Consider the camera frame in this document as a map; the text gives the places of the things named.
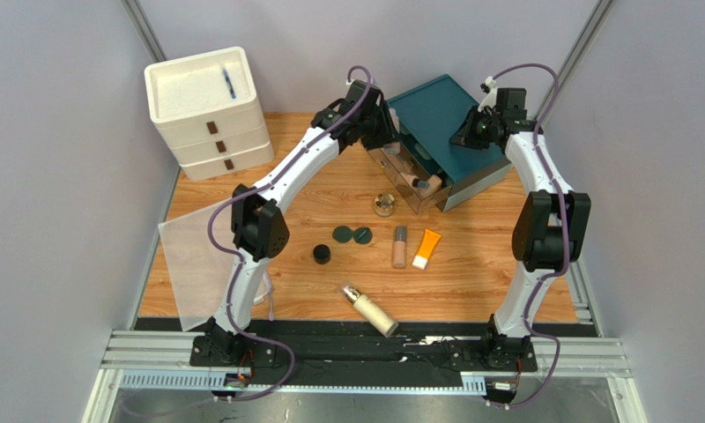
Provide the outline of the clear acrylic drawer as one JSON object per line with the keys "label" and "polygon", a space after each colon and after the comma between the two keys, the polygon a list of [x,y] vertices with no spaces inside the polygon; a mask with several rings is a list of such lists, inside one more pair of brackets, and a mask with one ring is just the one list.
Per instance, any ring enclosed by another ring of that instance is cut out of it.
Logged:
{"label": "clear acrylic drawer", "polygon": [[403,135],[396,145],[370,150],[368,154],[416,214],[429,207],[446,211],[451,180],[412,135]]}

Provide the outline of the grey cap foundation bottle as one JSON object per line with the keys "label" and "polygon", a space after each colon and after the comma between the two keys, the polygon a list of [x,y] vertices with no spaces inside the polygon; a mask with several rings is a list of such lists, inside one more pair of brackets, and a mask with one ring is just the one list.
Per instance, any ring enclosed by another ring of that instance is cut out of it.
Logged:
{"label": "grey cap foundation bottle", "polygon": [[397,226],[394,230],[392,244],[392,267],[403,269],[407,261],[407,227]]}

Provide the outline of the teal drawer organizer box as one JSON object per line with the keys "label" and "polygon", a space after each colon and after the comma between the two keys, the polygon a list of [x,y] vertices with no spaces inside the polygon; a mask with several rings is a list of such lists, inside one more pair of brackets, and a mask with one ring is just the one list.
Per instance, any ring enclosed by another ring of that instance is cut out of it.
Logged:
{"label": "teal drawer organizer box", "polygon": [[486,150],[454,145],[450,139],[479,103],[444,74],[388,100],[397,111],[400,134],[412,135],[451,180],[446,211],[502,182],[510,164],[499,147]]}

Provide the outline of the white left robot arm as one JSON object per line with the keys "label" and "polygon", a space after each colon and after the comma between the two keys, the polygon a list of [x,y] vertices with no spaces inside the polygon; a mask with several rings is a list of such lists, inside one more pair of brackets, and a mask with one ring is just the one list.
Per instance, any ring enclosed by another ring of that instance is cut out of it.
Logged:
{"label": "white left robot arm", "polygon": [[241,334],[250,323],[254,297],[273,258],[290,240],[285,214],[306,184],[346,147],[361,143],[372,150],[397,140],[382,90],[354,80],[345,97],[318,112],[291,150],[263,179],[238,185],[232,197],[210,216],[212,245],[234,256],[226,297],[207,324],[206,340],[224,354],[245,347]]}

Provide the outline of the cream pump lotion bottle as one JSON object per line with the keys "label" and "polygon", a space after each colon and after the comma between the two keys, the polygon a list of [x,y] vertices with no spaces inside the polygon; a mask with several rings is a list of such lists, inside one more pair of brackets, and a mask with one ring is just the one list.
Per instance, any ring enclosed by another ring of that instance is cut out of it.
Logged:
{"label": "cream pump lotion bottle", "polygon": [[393,336],[397,330],[398,321],[391,317],[375,301],[357,287],[349,284],[342,285],[340,291],[352,307],[384,337],[390,338]]}

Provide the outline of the clear plastic bottle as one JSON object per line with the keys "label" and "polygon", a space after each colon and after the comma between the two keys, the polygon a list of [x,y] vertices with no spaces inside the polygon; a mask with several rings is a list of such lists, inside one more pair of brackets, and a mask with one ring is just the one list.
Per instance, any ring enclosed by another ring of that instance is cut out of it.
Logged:
{"label": "clear plastic bottle", "polygon": [[397,116],[397,111],[394,108],[389,108],[390,120],[392,122],[394,140],[384,147],[384,150],[388,154],[399,154],[401,150],[401,134],[400,134],[400,124],[399,118]]}

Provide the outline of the orange cosmetic tube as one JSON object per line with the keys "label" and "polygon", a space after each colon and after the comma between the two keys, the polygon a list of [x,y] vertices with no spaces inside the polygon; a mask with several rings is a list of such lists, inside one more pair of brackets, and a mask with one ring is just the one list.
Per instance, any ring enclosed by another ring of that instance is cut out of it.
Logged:
{"label": "orange cosmetic tube", "polygon": [[425,229],[417,248],[415,256],[412,260],[412,267],[418,270],[425,270],[431,256],[433,255],[442,235],[431,230]]}

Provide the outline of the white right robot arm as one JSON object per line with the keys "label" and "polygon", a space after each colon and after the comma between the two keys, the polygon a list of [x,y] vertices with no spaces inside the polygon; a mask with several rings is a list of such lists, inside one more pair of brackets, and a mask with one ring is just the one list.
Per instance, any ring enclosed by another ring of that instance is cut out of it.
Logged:
{"label": "white right robot arm", "polygon": [[591,200],[560,175],[540,123],[527,117],[525,89],[482,89],[486,96],[471,109],[463,143],[500,147],[526,198],[512,234],[515,274],[481,344],[489,360],[520,360],[530,350],[532,323],[546,292],[581,254]]}

